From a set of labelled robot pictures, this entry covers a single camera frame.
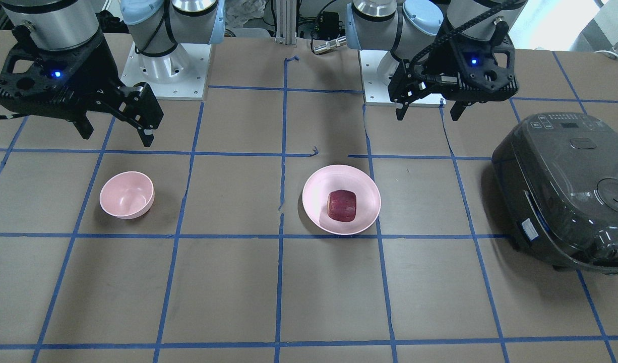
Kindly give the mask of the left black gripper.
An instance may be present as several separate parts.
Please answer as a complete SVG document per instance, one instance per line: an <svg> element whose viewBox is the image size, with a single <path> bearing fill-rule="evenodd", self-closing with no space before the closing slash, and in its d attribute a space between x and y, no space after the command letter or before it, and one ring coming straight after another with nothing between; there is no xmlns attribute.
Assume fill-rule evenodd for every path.
<svg viewBox="0 0 618 363"><path fill-rule="evenodd" d="M519 91L515 49L505 20L489 22L488 39L457 34L428 53L425 62L400 64L388 86L396 103L396 118L403 121L408 103L433 93L454 101L450 109L457 122L468 103L505 101Z"/></svg>

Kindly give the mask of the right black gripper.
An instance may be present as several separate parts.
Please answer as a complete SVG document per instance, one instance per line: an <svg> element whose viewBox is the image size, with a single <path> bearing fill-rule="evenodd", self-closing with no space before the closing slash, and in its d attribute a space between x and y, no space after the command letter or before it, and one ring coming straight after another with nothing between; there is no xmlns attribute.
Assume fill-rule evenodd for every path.
<svg viewBox="0 0 618 363"><path fill-rule="evenodd" d="M59 118L89 140L93 126L87 112L113 115L141 133L151 147L163 112L148 83L125 85L99 26L83 44L67 50L44 50L26 25L12 30L16 44L0 73L0 105L13 113Z"/></svg>

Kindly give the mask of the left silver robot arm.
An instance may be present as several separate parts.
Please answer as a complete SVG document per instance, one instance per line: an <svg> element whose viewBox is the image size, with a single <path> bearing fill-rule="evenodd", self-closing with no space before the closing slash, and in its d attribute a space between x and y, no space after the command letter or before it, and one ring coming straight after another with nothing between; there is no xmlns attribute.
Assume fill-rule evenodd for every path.
<svg viewBox="0 0 618 363"><path fill-rule="evenodd" d="M387 51L396 64L388 98L401 121L431 94L452 101L458 120L475 103L517 94L516 51L509 30L525 1L353 1L345 22L348 46Z"/></svg>

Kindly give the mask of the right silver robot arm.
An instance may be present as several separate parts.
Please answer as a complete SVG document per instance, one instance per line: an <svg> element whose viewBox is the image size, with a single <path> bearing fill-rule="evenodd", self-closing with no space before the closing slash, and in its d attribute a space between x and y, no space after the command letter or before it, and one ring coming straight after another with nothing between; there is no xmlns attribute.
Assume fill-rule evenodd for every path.
<svg viewBox="0 0 618 363"><path fill-rule="evenodd" d="M113 115L134 127L145 147L163 112L153 86L196 80L185 44L224 38L224 1L122 1L141 81L119 75L96 13L85 1L2 1L16 44L0 73L0 106L9 115L64 119L83 139L93 133L88 112Z"/></svg>

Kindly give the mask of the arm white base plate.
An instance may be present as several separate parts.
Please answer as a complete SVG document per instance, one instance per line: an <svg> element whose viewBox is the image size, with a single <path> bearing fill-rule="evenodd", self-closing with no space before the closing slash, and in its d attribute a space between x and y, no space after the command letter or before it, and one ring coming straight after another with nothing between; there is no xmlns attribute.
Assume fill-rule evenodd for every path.
<svg viewBox="0 0 618 363"><path fill-rule="evenodd" d="M148 83L159 100L203 100L213 46L210 44L179 44L168 55L149 57L130 53L121 73L127 86Z"/></svg>
<svg viewBox="0 0 618 363"><path fill-rule="evenodd" d="M396 106L388 96L388 85L399 63L389 51L360 50L359 62L365 103L373 106Z"/></svg>

